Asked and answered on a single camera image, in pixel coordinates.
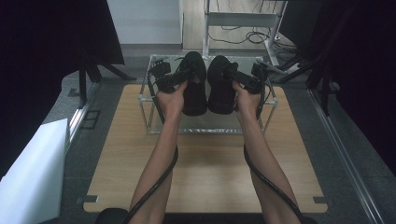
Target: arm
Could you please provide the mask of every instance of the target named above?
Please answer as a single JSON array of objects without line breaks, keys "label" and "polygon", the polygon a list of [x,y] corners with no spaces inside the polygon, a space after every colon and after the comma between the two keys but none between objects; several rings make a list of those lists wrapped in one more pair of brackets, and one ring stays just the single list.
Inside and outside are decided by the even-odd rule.
[{"label": "arm", "polygon": [[[179,85],[178,89],[167,94],[157,93],[157,99],[165,116],[163,129],[158,137],[157,144],[148,159],[145,169],[137,183],[131,208],[154,185],[171,163],[177,146],[178,126],[181,121],[181,110],[184,105],[183,91],[187,82]],[[130,224],[162,223],[165,215],[166,204],[172,184],[172,172],[163,181],[160,187],[143,204],[139,211],[129,222]]]},{"label": "arm", "polygon": [[[235,100],[238,106],[237,117],[244,133],[247,154],[254,166],[297,204],[290,183],[268,147],[256,119],[260,95],[249,94],[236,81],[233,81],[233,88],[238,92]],[[255,174],[250,174],[266,223],[300,223],[290,207],[272,189],[262,183]]]}]

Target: white panel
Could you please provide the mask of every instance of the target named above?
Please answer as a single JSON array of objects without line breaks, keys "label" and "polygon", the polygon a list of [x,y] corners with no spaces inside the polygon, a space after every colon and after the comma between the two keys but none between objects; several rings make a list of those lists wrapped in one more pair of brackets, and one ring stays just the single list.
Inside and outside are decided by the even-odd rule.
[{"label": "white panel", "polygon": [[41,125],[0,182],[0,223],[39,223],[59,216],[67,119]]},{"label": "white panel", "polygon": [[177,0],[109,0],[121,44],[181,44]]}]

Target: wooden tabletop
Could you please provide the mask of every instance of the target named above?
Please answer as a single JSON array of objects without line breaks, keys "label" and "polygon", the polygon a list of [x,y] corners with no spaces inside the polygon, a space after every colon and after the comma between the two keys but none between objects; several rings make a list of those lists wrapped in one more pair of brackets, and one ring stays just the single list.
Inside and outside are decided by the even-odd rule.
[{"label": "wooden tabletop", "polygon": [[[154,148],[157,134],[149,134],[138,102],[138,85],[124,88],[84,203],[87,212],[128,209],[139,176]],[[266,139],[288,177],[303,213],[323,213],[326,203],[285,93],[274,87],[278,106]],[[268,118],[268,110],[262,120]],[[181,134],[167,212],[260,213],[261,208],[243,156],[243,136]]]}]

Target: gray floor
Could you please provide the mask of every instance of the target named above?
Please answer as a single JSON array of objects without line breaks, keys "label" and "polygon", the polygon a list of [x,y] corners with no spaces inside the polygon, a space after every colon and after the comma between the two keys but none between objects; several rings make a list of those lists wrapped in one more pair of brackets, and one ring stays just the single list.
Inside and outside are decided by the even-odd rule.
[{"label": "gray floor", "polygon": [[[118,68],[131,76],[145,74],[149,55],[185,54],[180,49],[137,49],[123,48],[126,65]],[[213,54],[259,56],[258,52],[212,52]],[[132,83],[114,76],[100,68],[103,80],[94,95],[90,111],[100,111],[97,120],[87,119],[82,123],[65,159],[64,189],[61,216],[48,223],[94,223],[98,214],[86,213],[82,204],[91,184],[108,128],[120,99],[123,86]],[[318,112],[304,86],[307,75],[301,75],[282,84],[293,116],[314,166],[319,184],[325,195],[329,210],[324,214],[306,214],[318,223],[371,223],[361,201],[351,185],[350,179],[327,134]],[[63,91],[58,102],[45,122],[73,116],[78,106],[78,75],[71,74],[64,79]],[[330,118],[334,128],[343,140],[347,152],[361,173],[362,179],[375,199],[384,223],[396,222],[396,178],[381,161],[373,147],[359,128],[338,104],[334,95],[329,101]],[[164,223],[258,223],[261,216],[248,215],[205,215],[170,214]]]}]

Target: wire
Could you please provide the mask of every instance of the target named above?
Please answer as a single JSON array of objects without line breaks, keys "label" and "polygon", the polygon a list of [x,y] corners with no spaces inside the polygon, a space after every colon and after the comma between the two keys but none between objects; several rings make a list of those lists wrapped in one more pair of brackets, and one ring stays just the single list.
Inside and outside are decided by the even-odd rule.
[{"label": "wire", "polygon": [[275,3],[274,3],[273,13],[275,12],[276,2],[277,1],[275,1]]},{"label": "wire", "polygon": [[265,184],[267,185],[270,189],[272,189],[279,197],[283,199],[283,201],[291,208],[291,210],[294,212],[294,214],[297,216],[297,218],[300,220],[301,223],[304,223],[304,217],[303,214],[301,213],[300,209],[297,207],[297,205],[291,200],[291,198],[288,197],[288,195],[285,194],[285,192],[282,191],[277,185],[275,185],[271,180],[269,180],[265,175],[263,175],[252,163],[250,160],[250,157],[248,156],[248,151],[246,148],[246,145],[244,145],[244,156],[245,160],[247,162],[247,165],[249,166],[250,170]]},{"label": "wire", "polygon": [[[219,0],[216,0],[216,2],[217,2],[217,5],[218,5],[218,12],[220,12]],[[228,8],[231,10],[231,12],[233,12],[233,9],[231,8],[231,1],[230,1],[230,0],[228,0]],[[230,30],[239,29],[239,28],[241,28],[241,27],[242,27],[242,26],[235,26],[235,27],[233,27],[233,28],[224,28],[224,26],[221,26],[221,29],[230,31]]]},{"label": "wire", "polygon": [[260,5],[260,10],[259,12],[262,12],[262,6],[264,5],[264,0],[262,0],[262,4]]},{"label": "wire", "polygon": [[[150,91],[150,94],[152,96],[152,101],[154,102],[155,106],[157,107],[158,113],[160,115],[160,119],[162,123],[165,122],[165,117],[163,116],[163,112],[161,111],[161,107],[159,105],[159,102],[157,101],[157,98],[155,97],[154,89],[151,84],[151,76],[148,76],[148,88]],[[176,146],[175,149],[175,154],[174,158],[172,159],[171,163],[169,164],[168,168],[163,172],[163,174],[160,176],[160,178],[155,182],[155,184],[151,187],[151,189],[148,190],[148,192],[143,195],[143,197],[134,205],[134,207],[129,211],[125,219],[122,221],[122,224],[128,224],[129,221],[134,217],[134,215],[137,213],[137,211],[143,206],[143,204],[149,199],[149,197],[160,187],[160,185],[163,183],[163,181],[169,176],[169,174],[172,172],[173,168],[175,167],[178,159],[178,148]]]},{"label": "wire", "polygon": [[258,0],[258,1],[257,1],[256,6],[254,6],[254,8],[253,8],[253,10],[251,10],[251,12],[254,12],[254,9],[256,9],[256,7],[259,5],[260,1],[261,1],[261,0]]},{"label": "wire", "polygon": [[262,107],[265,104],[265,101],[267,101],[268,97],[266,99],[264,99],[264,95],[265,95],[265,80],[264,80],[264,73],[266,73],[267,71],[265,69],[262,69],[261,71],[261,77],[260,77],[260,84],[262,86],[262,90],[260,91],[260,104],[259,104],[259,108],[257,108],[257,112],[256,112],[256,117],[257,119],[259,119],[260,115],[262,114]]},{"label": "wire", "polygon": [[[260,41],[260,42],[258,42],[258,41],[253,41],[253,40],[251,40],[250,38],[252,37],[252,36],[257,36],[257,37],[259,37],[262,41]],[[250,43],[253,43],[253,44],[262,44],[262,43],[264,43],[264,41],[266,40],[266,39],[268,39],[270,36],[269,35],[267,35],[267,34],[265,34],[265,33],[262,33],[262,32],[259,32],[258,31],[258,27],[253,27],[253,29],[252,29],[252,32],[249,32],[249,33],[247,33],[247,38],[248,38],[248,40],[250,41]]]},{"label": "wire", "polygon": [[242,41],[239,41],[239,42],[233,42],[233,41],[228,41],[228,40],[223,40],[223,39],[215,39],[210,34],[209,34],[209,38],[212,39],[213,41],[225,42],[225,43],[229,43],[229,44],[242,44],[242,43],[244,43],[245,41],[248,40],[246,38],[246,39],[244,39]]}]

